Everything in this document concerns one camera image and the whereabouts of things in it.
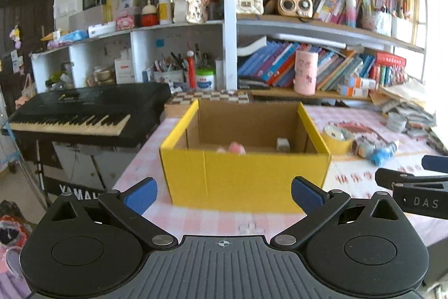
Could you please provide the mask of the orange white box lower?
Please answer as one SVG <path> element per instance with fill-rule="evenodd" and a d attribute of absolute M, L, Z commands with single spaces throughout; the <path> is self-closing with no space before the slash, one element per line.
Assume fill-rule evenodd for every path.
<path fill-rule="evenodd" d="M 346 85 L 338 85 L 336 92 L 341 96 L 348 96 L 352 98 L 367 98 L 369 94 L 369 89 L 347 87 Z"/>

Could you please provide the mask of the white jar green lid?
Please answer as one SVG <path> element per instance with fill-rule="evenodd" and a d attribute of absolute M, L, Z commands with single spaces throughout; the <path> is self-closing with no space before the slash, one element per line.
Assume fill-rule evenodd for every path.
<path fill-rule="evenodd" d="M 198 68 L 195 71 L 196 90 L 214 91 L 216 89 L 216 75 L 212 68 Z"/>

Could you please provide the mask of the pink item in box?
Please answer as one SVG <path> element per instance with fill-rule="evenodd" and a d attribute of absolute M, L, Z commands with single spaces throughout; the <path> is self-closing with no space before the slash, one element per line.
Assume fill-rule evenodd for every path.
<path fill-rule="evenodd" d="M 217 150 L 219 153 L 233 153 L 237 155 L 244 155 L 246 153 L 245 148 L 240 144 L 236 142 L 230 143 L 230 145 L 227 148 L 219 147 Z"/>

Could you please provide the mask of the black electronic keyboard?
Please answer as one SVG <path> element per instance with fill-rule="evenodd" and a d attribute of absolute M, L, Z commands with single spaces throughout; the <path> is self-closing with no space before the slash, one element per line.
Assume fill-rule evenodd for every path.
<path fill-rule="evenodd" d="M 167 84 L 121 84 L 35 95 L 8 119 L 20 140 L 137 147 L 160 124 Z"/>

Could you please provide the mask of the orange white box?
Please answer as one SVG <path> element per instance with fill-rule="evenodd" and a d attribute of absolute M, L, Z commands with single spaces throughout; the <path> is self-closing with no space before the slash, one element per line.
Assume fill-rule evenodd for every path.
<path fill-rule="evenodd" d="M 348 96 L 352 98 L 367 98 L 369 94 L 369 89 L 347 87 L 346 85 L 338 85 L 336 92 L 341 96 Z"/>
<path fill-rule="evenodd" d="M 351 88 L 373 90 L 376 89 L 377 82 L 376 80 L 369 78 L 346 77 L 345 85 Z"/>

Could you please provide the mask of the yellow cardboard box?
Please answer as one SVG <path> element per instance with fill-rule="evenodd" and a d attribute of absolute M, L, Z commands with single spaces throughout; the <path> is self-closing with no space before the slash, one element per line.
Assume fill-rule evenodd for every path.
<path fill-rule="evenodd" d="M 276 150 L 287 138 L 290 152 Z M 244 155 L 219 153 L 240 143 Z M 299 213 L 291 183 L 323 186 L 331 154 L 301 103 L 194 102 L 160 146 L 172 203 L 229 212 Z"/>

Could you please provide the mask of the white cube in box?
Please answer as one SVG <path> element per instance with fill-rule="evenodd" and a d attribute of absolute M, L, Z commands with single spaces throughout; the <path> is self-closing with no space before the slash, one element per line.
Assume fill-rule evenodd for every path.
<path fill-rule="evenodd" d="M 279 137 L 276 140 L 276 150 L 278 152 L 288 153 L 288 152 L 290 152 L 290 149 L 291 149 L 290 143 L 289 143 L 289 140 L 287 138 Z"/>

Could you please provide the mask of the pink cylindrical canister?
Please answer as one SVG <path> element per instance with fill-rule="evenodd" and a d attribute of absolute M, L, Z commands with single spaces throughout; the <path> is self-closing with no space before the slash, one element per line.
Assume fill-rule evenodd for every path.
<path fill-rule="evenodd" d="M 295 53 L 294 91 L 304 96 L 315 94 L 317 75 L 318 53 L 297 51 Z"/>

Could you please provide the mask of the yellow tape roll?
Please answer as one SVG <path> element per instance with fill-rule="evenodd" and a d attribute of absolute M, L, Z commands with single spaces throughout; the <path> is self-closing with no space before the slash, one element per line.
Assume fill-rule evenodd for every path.
<path fill-rule="evenodd" d="M 323 140 L 332 155 L 348 155 L 354 143 L 354 134 L 336 125 L 327 125 L 322 131 Z"/>

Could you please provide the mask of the red dictionary book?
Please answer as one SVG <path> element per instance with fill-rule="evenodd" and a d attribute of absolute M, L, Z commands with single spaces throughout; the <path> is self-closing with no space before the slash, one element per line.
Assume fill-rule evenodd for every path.
<path fill-rule="evenodd" d="M 404 58 L 388 52 L 377 52 L 376 63 L 386 67 L 404 68 L 406 66 L 406 60 Z"/>

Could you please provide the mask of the orange white box upper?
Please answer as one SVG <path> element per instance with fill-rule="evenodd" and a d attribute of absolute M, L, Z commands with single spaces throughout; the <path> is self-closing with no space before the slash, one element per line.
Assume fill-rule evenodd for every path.
<path fill-rule="evenodd" d="M 369 78 L 346 77 L 345 85 L 351 88 L 373 90 L 376 89 L 377 82 L 376 80 Z"/>

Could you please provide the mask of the wooden retro radio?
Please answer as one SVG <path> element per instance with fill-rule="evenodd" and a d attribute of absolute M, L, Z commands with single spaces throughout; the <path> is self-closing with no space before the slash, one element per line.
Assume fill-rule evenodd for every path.
<path fill-rule="evenodd" d="M 278 0 L 277 11 L 284 17 L 312 18 L 314 15 L 311 0 Z"/>

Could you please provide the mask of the stack of papers and notebooks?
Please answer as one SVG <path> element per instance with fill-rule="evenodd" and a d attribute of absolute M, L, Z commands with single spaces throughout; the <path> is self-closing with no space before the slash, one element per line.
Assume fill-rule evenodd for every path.
<path fill-rule="evenodd" d="M 437 105 L 425 85 L 411 78 L 392 87 L 378 86 L 370 93 L 370 99 L 386 120 L 390 112 L 407 118 L 402 134 L 423 140 L 440 154 L 447 154 L 447 110 Z"/>

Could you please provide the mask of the white wooden bookshelf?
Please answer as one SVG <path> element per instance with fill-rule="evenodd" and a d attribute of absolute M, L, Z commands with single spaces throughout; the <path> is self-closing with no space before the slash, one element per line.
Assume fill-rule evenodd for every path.
<path fill-rule="evenodd" d="M 65 0 L 31 56 L 37 92 L 157 82 L 341 97 L 355 72 L 389 86 L 425 56 L 424 0 Z"/>

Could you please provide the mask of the white rabbit figurine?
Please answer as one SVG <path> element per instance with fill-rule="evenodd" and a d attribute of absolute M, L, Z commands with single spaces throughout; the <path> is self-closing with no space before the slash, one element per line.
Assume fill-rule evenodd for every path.
<path fill-rule="evenodd" d="M 208 19 L 207 5 L 209 0 L 185 0 L 188 4 L 186 21 L 190 24 L 202 24 Z"/>

